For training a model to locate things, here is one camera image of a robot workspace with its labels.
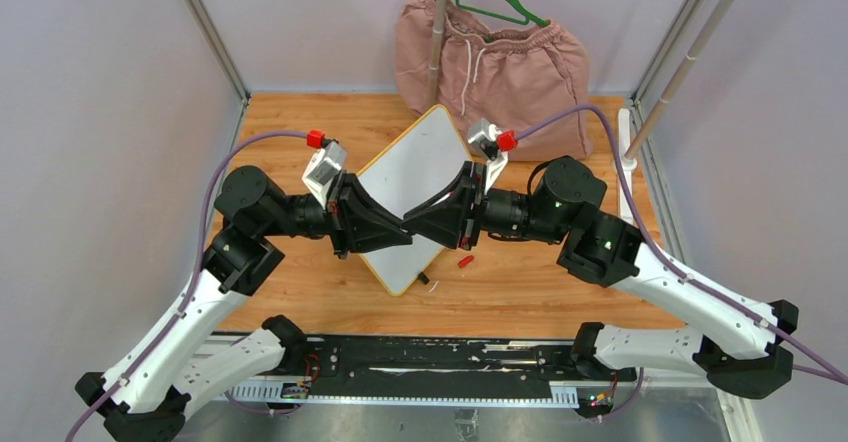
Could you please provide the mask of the red marker cap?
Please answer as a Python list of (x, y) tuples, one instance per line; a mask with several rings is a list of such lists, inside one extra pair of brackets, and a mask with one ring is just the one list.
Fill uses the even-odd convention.
[(467, 265), (469, 265), (469, 264), (470, 264), (470, 263), (471, 263), (474, 259), (475, 259), (475, 257), (474, 257), (473, 255), (468, 255), (468, 256), (464, 257), (463, 259), (461, 259), (461, 260), (457, 263), (457, 266), (458, 266), (459, 268), (464, 268), (464, 267), (466, 267)]

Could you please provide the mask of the white marker pen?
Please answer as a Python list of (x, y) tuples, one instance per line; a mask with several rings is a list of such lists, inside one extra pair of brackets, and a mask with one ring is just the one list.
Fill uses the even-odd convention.
[(453, 194), (453, 190), (452, 190), (452, 189), (445, 190), (443, 193), (438, 194), (438, 195), (436, 196), (435, 201), (433, 202), (433, 204), (437, 204), (437, 203), (440, 203), (440, 202), (442, 202), (442, 201), (447, 200), (447, 199), (448, 199), (448, 198), (449, 198), (452, 194)]

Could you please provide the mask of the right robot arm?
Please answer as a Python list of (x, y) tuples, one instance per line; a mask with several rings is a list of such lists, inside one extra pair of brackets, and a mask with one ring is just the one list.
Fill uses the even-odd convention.
[(569, 275), (637, 296), (682, 321), (668, 330), (582, 324), (570, 354), (577, 375), (676, 371), (753, 400), (791, 380), (794, 357), (783, 340), (796, 329), (795, 305), (750, 301), (673, 270), (637, 226), (601, 210), (606, 184), (575, 159), (540, 164), (523, 193), (491, 188), (487, 175), (483, 164), (465, 163), (446, 188), (404, 215), (403, 227), (450, 249), (473, 248), (481, 233), (557, 244), (557, 262)]

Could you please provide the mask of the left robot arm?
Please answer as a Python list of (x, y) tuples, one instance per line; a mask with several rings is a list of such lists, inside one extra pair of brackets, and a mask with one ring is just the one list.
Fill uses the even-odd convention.
[(76, 391), (117, 441), (170, 441), (209, 401), (263, 372), (311, 377), (307, 338), (274, 316), (235, 345), (195, 361), (207, 337), (253, 296), (284, 255), (275, 236), (329, 238), (344, 258), (411, 243), (400, 220), (348, 172), (329, 182), (330, 198), (288, 195), (255, 166), (224, 180), (215, 200), (223, 228), (179, 296), (143, 340), (105, 372), (84, 374)]

